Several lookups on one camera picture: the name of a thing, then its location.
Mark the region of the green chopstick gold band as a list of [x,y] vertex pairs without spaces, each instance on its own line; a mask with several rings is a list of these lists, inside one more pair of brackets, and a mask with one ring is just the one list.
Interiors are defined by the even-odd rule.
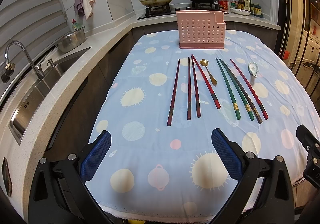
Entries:
[[242,100],[242,102],[243,102],[243,104],[244,104],[244,106],[245,106],[245,108],[246,108],[246,111],[247,111],[247,113],[248,113],[248,115],[249,115],[250,120],[253,121],[253,120],[254,120],[253,112],[252,112],[252,110],[251,110],[251,107],[249,106],[249,103],[248,103],[248,101],[247,101],[244,93],[243,93],[242,90],[240,89],[240,86],[239,86],[239,84],[238,84],[237,79],[235,78],[235,76],[233,75],[233,73],[231,72],[231,70],[229,69],[229,67],[227,67],[227,65],[225,64],[225,62],[224,62],[223,60],[221,60],[221,59],[220,59],[220,62],[222,63],[223,67],[226,69],[226,71],[227,71],[230,79],[232,80],[235,88],[237,89],[237,91],[238,91],[238,93],[239,93],[239,96],[240,96],[240,98],[241,98],[241,100]]
[[232,101],[232,105],[233,105],[233,108],[234,108],[234,112],[235,112],[235,115],[236,115],[236,119],[237,119],[237,120],[240,120],[240,119],[241,119],[240,110],[239,110],[238,104],[237,104],[237,102],[236,102],[236,99],[235,99],[235,97],[234,97],[234,94],[233,94],[233,92],[232,92],[232,89],[231,89],[231,86],[230,86],[230,84],[229,84],[229,81],[228,81],[228,79],[227,79],[227,77],[226,77],[226,74],[225,74],[225,72],[223,71],[223,68],[222,68],[222,66],[221,66],[221,64],[220,64],[220,62],[218,61],[217,58],[216,58],[216,61],[217,61],[217,64],[218,64],[218,66],[219,66],[219,68],[220,68],[220,71],[221,71],[221,74],[222,74],[222,76],[223,76],[223,79],[224,79],[224,81],[225,81],[225,84],[226,84],[228,93],[229,93],[229,95],[230,95],[230,98],[231,98],[231,101]]

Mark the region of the dark brown chopstick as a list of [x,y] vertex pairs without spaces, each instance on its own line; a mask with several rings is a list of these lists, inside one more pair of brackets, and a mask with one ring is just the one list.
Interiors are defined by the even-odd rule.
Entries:
[[251,107],[251,110],[253,112],[253,115],[254,115],[254,118],[258,121],[259,124],[262,124],[263,123],[263,120],[261,119],[260,115],[259,115],[259,112],[257,111],[256,107],[254,106],[253,102],[251,101],[251,99],[249,98],[248,94],[246,93],[246,91],[244,90],[244,87],[240,84],[240,82],[238,81],[238,84],[240,86],[240,89],[242,90],[242,92],[244,93],[248,103],[249,103],[249,106]]

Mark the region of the bright red chopstick black band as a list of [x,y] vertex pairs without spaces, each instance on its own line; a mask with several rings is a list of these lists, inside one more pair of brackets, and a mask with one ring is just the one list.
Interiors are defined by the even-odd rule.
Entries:
[[216,105],[216,108],[220,109],[221,105],[220,105],[220,103],[219,103],[219,101],[218,101],[218,99],[216,97],[215,92],[213,91],[213,88],[211,87],[208,79],[206,78],[206,75],[204,74],[203,70],[201,69],[198,61],[196,60],[196,58],[195,58],[195,56],[193,54],[191,54],[191,58],[193,59],[193,61],[195,62],[197,68],[199,69],[199,72],[200,72],[200,74],[201,74],[201,76],[202,76],[202,78],[203,78],[203,80],[204,80],[209,92],[210,92],[210,95],[211,95],[211,97],[212,97],[212,99],[213,99],[213,101],[214,101],[214,103]]

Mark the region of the dark red chopstick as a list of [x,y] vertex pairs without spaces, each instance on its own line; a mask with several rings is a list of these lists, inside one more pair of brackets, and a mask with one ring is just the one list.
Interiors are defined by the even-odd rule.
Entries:
[[200,99],[199,99],[199,91],[197,86],[197,78],[195,72],[194,59],[191,58],[192,68],[193,68],[193,78],[194,78],[194,88],[195,88],[195,102],[196,102],[196,116],[197,118],[201,117],[201,108],[200,108]]
[[191,71],[190,71],[190,57],[188,57],[188,104],[187,104],[187,120],[191,120]]
[[178,82],[178,74],[180,69],[180,59],[178,59],[177,63],[177,69],[176,69],[176,75],[175,75],[175,81],[174,81],[174,88],[172,91],[172,97],[171,97],[171,103],[170,103],[170,109],[169,109],[169,115],[167,120],[167,126],[171,126],[173,113],[174,113],[174,105],[175,105],[175,98],[176,98],[176,90],[177,90],[177,82]]

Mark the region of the chrome kitchen faucet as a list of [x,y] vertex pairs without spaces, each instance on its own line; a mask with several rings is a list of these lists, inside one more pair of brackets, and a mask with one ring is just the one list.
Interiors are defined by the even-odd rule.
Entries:
[[7,83],[11,76],[13,75],[14,71],[15,71],[15,64],[12,63],[9,60],[9,50],[11,46],[17,46],[21,49],[21,51],[24,53],[29,65],[31,66],[31,68],[33,69],[33,71],[35,72],[35,74],[37,75],[37,78],[41,81],[44,79],[45,74],[41,68],[40,65],[35,66],[35,63],[33,62],[33,60],[31,59],[27,49],[25,48],[25,46],[17,40],[12,40],[9,42],[9,44],[6,46],[5,52],[4,52],[4,62],[1,64],[1,68],[2,68],[2,72],[1,72],[1,81],[3,83]]

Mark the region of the stainless steel sink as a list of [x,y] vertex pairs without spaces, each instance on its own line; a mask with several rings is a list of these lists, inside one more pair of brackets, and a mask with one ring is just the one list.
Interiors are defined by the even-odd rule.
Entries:
[[37,80],[14,110],[9,121],[9,129],[16,142],[21,144],[23,134],[33,114],[63,74],[90,48],[84,48],[57,61],[48,61],[44,79]]

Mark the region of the blue planet-print tablecloth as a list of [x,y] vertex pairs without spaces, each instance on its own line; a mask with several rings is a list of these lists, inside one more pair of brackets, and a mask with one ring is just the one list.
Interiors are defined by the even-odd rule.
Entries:
[[[292,71],[257,37],[228,30],[225,47],[217,50],[183,50],[177,31],[142,36],[127,56],[95,121],[91,141],[107,130],[110,150],[94,177],[86,183],[99,206],[124,219],[161,222],[210,220],[236,186],[216,153],[211,134],[220,128],[244,151],[260,158],[281,155],[292,182],[306,166],[306,150],[296,138],[304,125],[319,137],[319,115]],[[217,80],[213,86],[206,68],[200,65],[221,105],[220,109],[197,68],[201,117],[196,116],[195,88],[191,62],[193,54],[209,61]],[[191,71],[191,120],[187,120],[188,57]],[[261,119],[250,120],[246,108],[220,62],[238,104],[237,120],[216,58],[227,64],[253,102]],[[167,126],[172,91],[180,59],[174,113]],[[261,100],[264,116],[240,68]],[[257,77],[248,63],[258,65]]]

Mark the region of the gold flower-shaped spoon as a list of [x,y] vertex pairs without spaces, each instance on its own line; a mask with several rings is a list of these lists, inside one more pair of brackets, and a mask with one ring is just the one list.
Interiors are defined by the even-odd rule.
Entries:
[[208,75],[210,77],[212,85],[213,86],[217,86],[217,80],[213,77],[213,75],[211,74],[211,72],[208,69],[209,61],[206,60],[206,59],[202,59],[202,60],[200,60],[200,65],[202,65],[203,67],[206,68],[206,71],[207,71],[207,73],[208,73]]

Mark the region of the stainless steel pot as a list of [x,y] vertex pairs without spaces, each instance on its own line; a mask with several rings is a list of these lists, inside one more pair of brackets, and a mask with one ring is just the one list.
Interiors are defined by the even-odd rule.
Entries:
[[75,30],[70,34],[63,36],[57,42],[58,49],[63,53],[67,53],[84,43],[86,40],[84,28],[85,27],[82,26],[78,30]]

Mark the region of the pink perforated utensil holder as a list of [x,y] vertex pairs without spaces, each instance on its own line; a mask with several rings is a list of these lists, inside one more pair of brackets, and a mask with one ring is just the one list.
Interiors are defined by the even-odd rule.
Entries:
[[226,23],[222,11],[176,11],[179,47],[182,49],[223,49]]

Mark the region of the green dish soap bottle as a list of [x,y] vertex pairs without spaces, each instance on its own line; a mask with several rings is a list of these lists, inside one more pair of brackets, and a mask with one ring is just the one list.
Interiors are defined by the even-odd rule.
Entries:
[[81,28],[81,25],[75,19],[72,19],[72,29],[73,29],[73,31],[79,30],[80,28]]

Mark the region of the small condiment jars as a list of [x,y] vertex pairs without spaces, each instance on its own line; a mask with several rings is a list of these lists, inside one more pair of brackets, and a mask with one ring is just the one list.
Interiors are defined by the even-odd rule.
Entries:
[[252,3],[251,5],[251,14],[253,16],[263,18],[262,8],[259,4]]

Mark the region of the white plate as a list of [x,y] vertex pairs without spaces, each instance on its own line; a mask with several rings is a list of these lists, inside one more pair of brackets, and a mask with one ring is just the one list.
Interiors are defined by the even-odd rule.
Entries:
[[242,15],[242,16],[249,16],[251,14],[250,11],[246,11],[246,10],[242,10],[242,9],[230,8],[230,11],[232,13],[235,13],[237,15]]

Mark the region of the yellow-cap sauce bottle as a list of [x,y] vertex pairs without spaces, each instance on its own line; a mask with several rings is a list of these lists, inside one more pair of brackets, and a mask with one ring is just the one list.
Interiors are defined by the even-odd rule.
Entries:
[[244,0],[238,0],[238,9],[243,10],[245,6]]

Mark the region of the red instant noodle cup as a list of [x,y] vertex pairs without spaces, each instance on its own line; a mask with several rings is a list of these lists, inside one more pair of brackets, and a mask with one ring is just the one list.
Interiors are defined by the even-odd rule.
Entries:
[[228,0],[218,0],[217,1],[219,9],[223,12],[228,12],[229,10],[229,1]]

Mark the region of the glass sliding door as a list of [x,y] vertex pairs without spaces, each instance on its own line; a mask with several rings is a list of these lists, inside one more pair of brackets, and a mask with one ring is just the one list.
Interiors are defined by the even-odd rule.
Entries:
[[278,56],[319,112],[319,0],[279,0],[283,31]]

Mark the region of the dark soy sauce bottle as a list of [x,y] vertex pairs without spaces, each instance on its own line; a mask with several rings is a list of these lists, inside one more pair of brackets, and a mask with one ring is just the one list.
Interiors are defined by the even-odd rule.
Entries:
[[244,10],[251,12],[252,0],[244,0]]

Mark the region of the purple hanging cloth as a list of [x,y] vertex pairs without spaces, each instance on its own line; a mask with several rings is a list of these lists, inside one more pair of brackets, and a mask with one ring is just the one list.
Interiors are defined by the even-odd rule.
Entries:
[[82,6],[82,0],[74,0],[74,11],[75,11],[75,14],[80,19],[83,19],[83,17],[84,17],[84,8]]

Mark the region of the window blinds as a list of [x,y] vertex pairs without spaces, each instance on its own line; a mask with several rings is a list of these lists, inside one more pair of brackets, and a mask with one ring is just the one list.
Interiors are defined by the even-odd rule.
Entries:
[[1,3],[1,61],[11,40],[20,41],[35,58],[69,32],[60,0],[3,0]]

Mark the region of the pink hanging towel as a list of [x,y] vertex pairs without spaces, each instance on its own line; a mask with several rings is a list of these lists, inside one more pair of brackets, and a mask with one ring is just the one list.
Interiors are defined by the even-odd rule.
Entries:
[[86,20],[93,15],[93,4],[95,0],[82,0],[82,7],[84,9],[84,15]]

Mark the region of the black gas stove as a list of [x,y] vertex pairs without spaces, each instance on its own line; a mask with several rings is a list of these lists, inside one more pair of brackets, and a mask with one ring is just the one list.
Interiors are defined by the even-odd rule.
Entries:
[[144,13],[138,17],[138,19],[152,18],[165,15],[175,15],[176,11],[184,10],[206,10],[206,11],[222,11],[224,14],[229,14],[228,10],[219,8],[217,3],[211,4],[199,4],[192,2],[190,6],[175,8],[171,5],[158,6],[155,8],[146,8]]

